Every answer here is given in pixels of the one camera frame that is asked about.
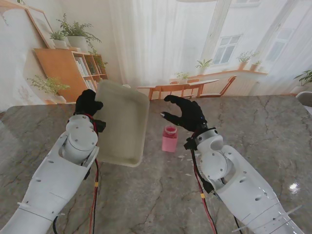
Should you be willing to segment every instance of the dining table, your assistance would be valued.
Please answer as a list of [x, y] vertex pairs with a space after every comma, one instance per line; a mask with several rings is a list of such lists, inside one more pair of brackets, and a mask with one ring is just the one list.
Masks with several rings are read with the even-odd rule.
[[[189, 89], [198, 88], [198, 92], [197, 92], [196, 97], [199, 98], [200, 95], [203, 92], [205, 84], [213, 83], [213, 82], [216, 82], [218, 80], [219, 79], [202, 80], [202, 81], [192, 82], [192, 83], [187, 83], [187, 84], [190, 85]], [[153, 96], [153, 92], [155, 91], [155, 88], [156, 88], [156, 85], [154, 85], [154, 86], [139, 86], [139, 87], [137, 87], [137, 89], [149, 89], [149, 93], [148, 93], [149, 100], [152, 100], [152, 96]]]
[[[303, 205], [290, 217], [304, 233], [312, 233], [312, 116], [298, 99], [282, 95], [194, 100], [208, 126], [223, 136], [224, 144], [234, 147], [271, 185], [285, 211]], [[74, 111], [74, 104], [15, 106], [1, 118], [0, 229], [18, 208], [32, 175]], [[169, 124], [160, 116], [163, 111], [181, 114], [170, 102], [150, 102], [140, 165], [99, 162], [95, 233], [213, 234], [191, 153], [183, 146], [192, 133], [178, 127], [175, 153], [162, 151], [162, 132]], [[198, 151], [195, 156], [199, 162]], [[89, 177], [61, 211], [58, 233], [89, 233], [95, 174], [92, 165]], [[237, 229], [222, 200], [213, 193], [205, 196], [218, 233]]]

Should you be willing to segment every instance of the table leg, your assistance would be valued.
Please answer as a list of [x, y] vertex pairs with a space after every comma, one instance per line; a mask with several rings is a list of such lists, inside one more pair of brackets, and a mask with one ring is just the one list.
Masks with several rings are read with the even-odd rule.
[[153, 89], [153, 88], [150, 88], [150, 92], [149, 92], [149, 94], [148, 94], [148, 99], [149, 99], [149, 100], [152, 100], [153, 92], [154, 92], [154, 89]]
[[199, 88], [198, 88], [198, 92], [197, 92], [197, 97], [198, 97], [198, 98], [199, 98], [199, 97], [200, 97], [200, 95], [202, 94], [203, 89], [204, 89], [204, 84], [202, 84], [202, 85], [201, 85], [201, 86], [199, 86]]

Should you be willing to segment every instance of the framed picture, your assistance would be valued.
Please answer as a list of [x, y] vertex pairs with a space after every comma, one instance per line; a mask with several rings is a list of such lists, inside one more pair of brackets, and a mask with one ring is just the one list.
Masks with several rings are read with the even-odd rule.
[[52, 39], [50, 39], [50, 33], [52, 33], [53, 30], [44, 12], [31, 6], [29, 6], [28, 8], [29, 9], [26, 9], [27, 14], [29, 15], [36, 29], [38, 30], [44, 43], [49, 49], [54, 49], [54, 43]]

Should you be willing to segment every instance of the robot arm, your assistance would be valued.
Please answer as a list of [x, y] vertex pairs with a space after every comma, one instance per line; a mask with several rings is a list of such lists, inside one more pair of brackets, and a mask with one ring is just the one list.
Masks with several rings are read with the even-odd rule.
[[169, 95], [165, 101], [177, 104], [182, 116], [161, 115], [193, 134], [194, 146], [201, 152], [200, 168], [231, 213], [255, 234], [303, 234], [289, 218], [267, 181], [213, 129], [193, 101]]
[[[87, 90], [79, 96], [76, 112], [94, 114], [102, 105]], [[89, 98], [85, 108], [81, 101]], [[95, 160], [98, 136], [86, 115], [72, 116], [64, 132], [34, 173], [25, 197], [0, 234], [45, 234], [74, 196]]]

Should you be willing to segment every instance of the tray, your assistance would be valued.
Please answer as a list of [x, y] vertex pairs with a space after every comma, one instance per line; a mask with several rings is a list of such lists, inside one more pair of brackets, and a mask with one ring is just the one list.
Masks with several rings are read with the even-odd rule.
[[109, 80], [97, 86], [96, 100], [103, 108], [94, 119], [106, 122], [106, 128], [98, 136], [102, 162], [136, 167], [140, 164], [144, 149], [145, 132], [149, 111], [146, 95]]

